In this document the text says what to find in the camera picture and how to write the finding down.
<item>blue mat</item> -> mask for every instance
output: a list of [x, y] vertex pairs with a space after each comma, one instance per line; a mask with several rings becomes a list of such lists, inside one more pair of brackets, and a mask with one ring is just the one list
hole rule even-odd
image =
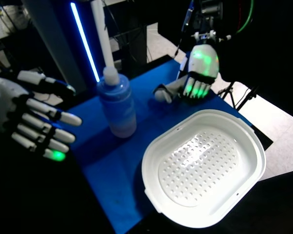
[[195, 106], [156, 102], [152, 90], [173, 81], [179, 66], [171, 60], [131, 81], [138, 127], [128, 139], [110, 132], [97, 97], [70, 110], [83, 119], [81, 127], [65, 126], [77, 137], [71, 149], [116, 233], [127, 232], [154, 210], [144, 194], [141, 161], [156, 137], [204, 109], [228, 112], [251, 126], [212, 91]]

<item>white bottle cap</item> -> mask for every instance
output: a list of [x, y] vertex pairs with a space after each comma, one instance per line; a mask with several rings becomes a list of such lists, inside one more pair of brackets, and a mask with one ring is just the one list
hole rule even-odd
[[119, 84], [119, 75], [115, 67], [105, 67], [103, 69], [104, 81], [107, 85], [113, 86]]

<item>blue light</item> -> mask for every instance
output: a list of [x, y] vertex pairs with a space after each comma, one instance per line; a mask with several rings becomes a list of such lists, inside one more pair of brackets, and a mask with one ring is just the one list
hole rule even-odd
[[88, 59], [89, 59], [93, 74], [94, 74], [94, 76], [96, 78], [96, 81], [99, 82], [100, 78], [99, 78], [97, 69], [96, 69], [96, 67], [94, 65], [94, 61], [93, 61], [93, 58], [92, 58], [92, 55], [91, 55], [91, 52], [90, 52], [90, 49], [89, 49], [89, 46], [88, 46], [88, 42], [87, 42], [86, 36], [84, 34], [84, 29], [83, 29], [82, 23], [80, 21], [79, 15], [78, 15], [76, 4], [71, 2], [70, 6], [72, 8], [72, 11], [73, 11], [73, 14], [74, 14], [74, 17], [75, 17], [75, 21], [76, 21], [80, 36], [82, 37], [82, 40], [83, 40], [83, 43], [84, 43], [84, 48], [85, 48], [85, 50], [87, 52]]

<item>perforated tray bottom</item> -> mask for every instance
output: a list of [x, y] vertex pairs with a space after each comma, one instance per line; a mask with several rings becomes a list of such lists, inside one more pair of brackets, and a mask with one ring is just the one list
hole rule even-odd
[[158, 177], [170, 199], [194, 207], [236, 168], [238, 158], [231, 139], [218, 131], [204, 129], [163, 159]]

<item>plastic bottle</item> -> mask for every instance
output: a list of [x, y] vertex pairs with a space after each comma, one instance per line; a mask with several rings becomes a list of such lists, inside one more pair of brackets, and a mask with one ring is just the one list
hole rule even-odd
[[129, 137], [137, 128], [130, 82], [115, 67], [104, 68], [103, 76], [97, 90], [110, 129], [117, 137]]

